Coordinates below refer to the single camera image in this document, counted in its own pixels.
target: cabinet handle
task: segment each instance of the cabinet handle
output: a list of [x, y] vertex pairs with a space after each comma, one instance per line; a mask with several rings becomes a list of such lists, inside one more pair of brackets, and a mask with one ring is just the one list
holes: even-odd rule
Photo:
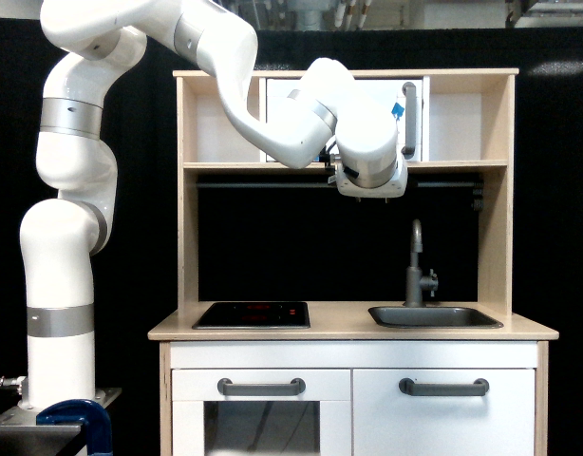
[[403, 87], [405, 95], [405, 147], [402, 153], [407, 159], [414, 157], [416, 152], [416, 86], [412, 83], [405, 83]]
[[414, 383], [409, 378], [399, 382], [399, 390], [410, 396], [485, 396], [490, 384], [478, 378], [473, 384]]
[[224, 396], [297, 396], [306, 388], [307, 384], [301, 378], [283, 385], [241, 385], [234, 384], [229, 378], [217, 382], [217, 390]]

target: wooden countertop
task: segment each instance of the wooden countertop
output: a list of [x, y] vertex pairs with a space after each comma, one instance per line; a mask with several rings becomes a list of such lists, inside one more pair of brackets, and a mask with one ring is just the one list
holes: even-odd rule
[[395, 329], [376, 324], [370, 307], [402, 306], [402, 302], [308, 301], [310, 328], [256, 330], [193, 330], [192, 326], [213, 304], [187, 303], [148, 333], [159, 341], [223, 340], [554, 340], [555, 330], [521, 315], [495, 313], [473, 302], [446, 302], [444, 307], [468, 307], [491, 316], [504, 326], [499, 329]]

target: oven window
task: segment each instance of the oven window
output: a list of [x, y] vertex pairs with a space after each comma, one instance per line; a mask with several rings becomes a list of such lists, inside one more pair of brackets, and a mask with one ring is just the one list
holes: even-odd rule
[[205, 402], [205, 456], [318, 455], [319, 402]]

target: oven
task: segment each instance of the oven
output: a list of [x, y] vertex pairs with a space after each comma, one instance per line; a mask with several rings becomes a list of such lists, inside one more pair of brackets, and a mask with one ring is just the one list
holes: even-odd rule
[[350, 370], [172, 370], [174, 456], [349, 456]]

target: black cooktop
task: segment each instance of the black cooktop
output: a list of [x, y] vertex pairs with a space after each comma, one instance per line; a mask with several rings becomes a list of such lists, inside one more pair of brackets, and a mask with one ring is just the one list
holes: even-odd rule
[[193, 329], [247, 330], [310, 328], [309, 309], [301, 301], [216, 302]]

